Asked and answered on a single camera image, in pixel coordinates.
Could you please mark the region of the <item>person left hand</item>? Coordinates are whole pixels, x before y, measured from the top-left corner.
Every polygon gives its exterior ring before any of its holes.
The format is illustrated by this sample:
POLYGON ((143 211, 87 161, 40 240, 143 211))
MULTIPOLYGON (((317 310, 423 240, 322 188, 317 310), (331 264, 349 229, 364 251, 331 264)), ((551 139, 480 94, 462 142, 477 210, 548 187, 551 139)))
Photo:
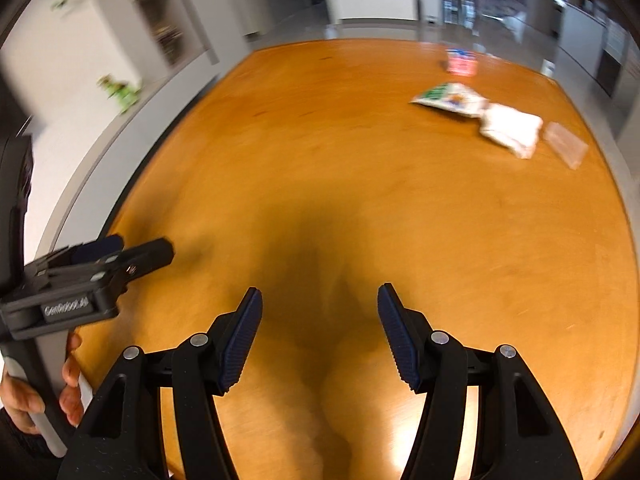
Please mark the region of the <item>person left hand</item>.
MULTIPOLYGON (((58 398, 63 413, 74 427, 78 426, 85 411, 79 385, 80 366, 74 356, 74 351, 81 344, 82 340, 78 334, 71 332, 68 335, 67 356, 61 372, 65 386, 58 398)), ((40 434, 32 415, 44 413, 46 407, 43 400, 31 385, 12 377, 6 370, 1 381, 1 403, 18 430, 33 436, 40 434)))

